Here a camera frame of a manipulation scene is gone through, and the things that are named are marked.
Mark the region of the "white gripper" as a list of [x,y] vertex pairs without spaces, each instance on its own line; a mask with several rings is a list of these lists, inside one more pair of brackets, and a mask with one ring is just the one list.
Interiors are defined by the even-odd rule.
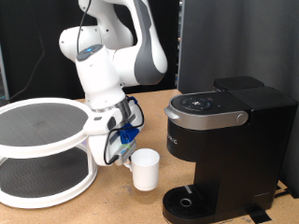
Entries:
[[136,149],[135,137],[144,126],[143,112],[137,102],[120,102],[114,107],[92,112],[83,126],[87,146],[100,166],[116,162],[133,171],[129,156]]

